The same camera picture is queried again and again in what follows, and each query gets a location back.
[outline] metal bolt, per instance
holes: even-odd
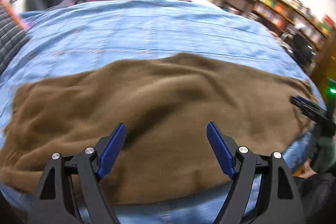
[[[279,152],[274,152],[273,156],[274,158],[277,158],[277,159],[281,158],[281,154]]]
[[[88,147],[87,149],[85,149],[85,154],[92,154],[95,151],[95,149],[93,147]]]
[[[239,152],[241,152],[241,153],[247,153],[249,150],[247,149],[247,147],[245,147],[245,146],[241,146],[241,147],[239,147]]]
[[[51,156],[53,160],[57,160],[59,157],[60,157],[59,153],[53,153],[53,155]]]

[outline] blue bedspread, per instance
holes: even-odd
[[[31,40],[0,76],[0,147],[18,86],[92,70],[118,59],[193,52],[310,81],[264,26],[203,5],[177,0],[101,1],[22,16],[31,24]],[[323,106],[317,88],[311,84]],[[284,157],[291,168],[302,162],[309,138],[307,134],[287,149]],[[212,223],[228,187],[150,207],[117,207],[116,212],[122,224]],[[0,190],[14,206],[29,208],[30,196],[3,184]],[[254,206],[257,192],[258,181],[248,209]]]

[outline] mattress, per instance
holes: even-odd
[[[11,118],[17,87],[46,77],[70,75],[102,67],[119,59],[164,58],[192,52],[278,75],[309,81],[320,105],[316,86],[258,22],[222,10],[178,0],[100,1],[49,12],[27,12],[31,40],[0,76],[0,147]],[[295,170],[306,158],[310,133],[283,154]],[[256,177],[246,211],[256,201]],[[119,206],[121,223],[212,223],[230,184],[187,198],[150,206]],[[5,198],[27,211],[30,195],[0,184]],[[81,214],[89,221],[87,211]]]

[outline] brown fabric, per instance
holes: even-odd
[[[118,122],[127,140],[102,181],[111,203],[150,203],[219,185],[224,176],[206,138],[215,121],[239,145],[270,155],[308,126],[290,95],[312,99],[302,81],[178,54],[120,60],[18,88],[0,151],[0,180],[32,192],[52,153],[79,153]]]

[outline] striped fabric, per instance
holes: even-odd
[[[29,37],[0,5],[0,75]]]

